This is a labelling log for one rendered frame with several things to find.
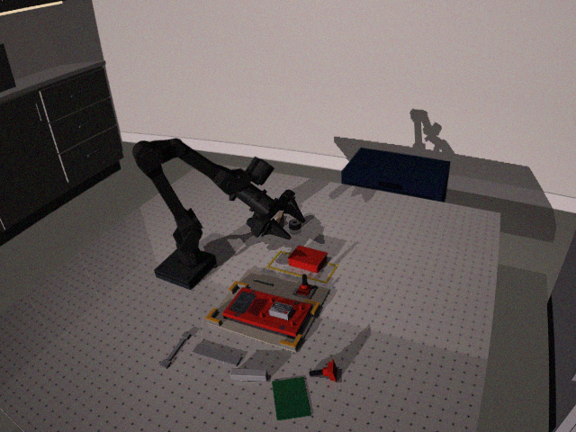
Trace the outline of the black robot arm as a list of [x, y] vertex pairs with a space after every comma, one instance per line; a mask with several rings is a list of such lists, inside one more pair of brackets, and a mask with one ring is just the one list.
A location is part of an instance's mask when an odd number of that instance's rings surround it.
[[246, 205], [259, 190], [250, 182], [263, 185], [275, 169], [262, 159], [254, 157], [245, 171], [230, 170], [203, 157], [185, 145], [181, 139], [156, 139], [151, 142], [141, 140], [134, 145], [132, 154], [138, 167], [152, 180], [173, 213], [177, 224], [173, 237], [180, 256], [176, 262], [190, 269], [197, 267], [205, 259], [198, 247], [199, 239], [203, 235], [203, 226], [193, 210], [191, 208], [187, 210], [177, 199], [176, 193], [163, 174], [161, 164], [172, 158], [180, 158], [208, 176], [225, 194], [229, 194], [230, 201], [234, 201], [237, 197]]

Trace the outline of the black rubber tyre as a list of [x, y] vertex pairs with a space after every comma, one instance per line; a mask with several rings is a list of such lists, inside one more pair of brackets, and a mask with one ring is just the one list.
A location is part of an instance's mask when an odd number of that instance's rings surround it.
[[302, 227], [301, 222], [299, 220], [290, 220], [289, 221], [289, 228], [290, 230], [299, 230]]

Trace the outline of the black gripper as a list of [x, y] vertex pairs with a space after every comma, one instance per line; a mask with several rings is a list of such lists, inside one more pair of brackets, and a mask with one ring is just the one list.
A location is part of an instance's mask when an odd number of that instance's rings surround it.
[[261, 234], [275, 235], [283, 239], [291, 239], [289, 233], [273, 218], [279, 211], [292, 215], [296, 220], [304, 223], [305, 219], [295, 201], [295, 192], [286, 190], [279, 198], [272, 199], [266, 194], [267, 190], [260, 189], [255, 192], [248, 202], [250, 211], [256, 211], [260, 216], [251, 228], [251, 233], [256, 238]]

